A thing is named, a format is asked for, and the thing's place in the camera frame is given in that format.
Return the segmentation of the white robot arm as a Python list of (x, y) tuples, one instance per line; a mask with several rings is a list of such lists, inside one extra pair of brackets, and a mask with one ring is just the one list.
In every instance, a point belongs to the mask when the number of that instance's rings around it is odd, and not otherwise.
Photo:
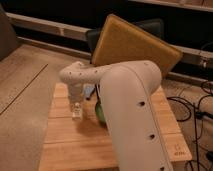
[(72, 102), (85, 83), (100, 86), (99, 97), (120, 171), (173, 171), (151, 95), (159, 88), (159, 67), (147, 60), (88, 68), (77, 61), (60, 71)]

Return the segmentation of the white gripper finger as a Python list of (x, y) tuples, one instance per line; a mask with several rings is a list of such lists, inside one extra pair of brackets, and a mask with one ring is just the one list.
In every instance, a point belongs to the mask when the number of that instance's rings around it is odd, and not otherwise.
[(71, 103), (71, 104), (70, 104), (70, 111), (71, 111), (71, 112), (74, 112), (74, 110), (75, 110), (75, 104), (74, 104), (74, 103)]
[(80, 111), (84, 112), (84, 104), (83, 103), (80, 103)]

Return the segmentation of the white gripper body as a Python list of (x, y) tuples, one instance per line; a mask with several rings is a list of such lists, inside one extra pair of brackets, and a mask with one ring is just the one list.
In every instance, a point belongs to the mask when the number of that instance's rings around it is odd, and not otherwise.
[(83, 85), (81, 83), (69, 84), (68, 97), (71, 103), (81, 103), (84, 98)]

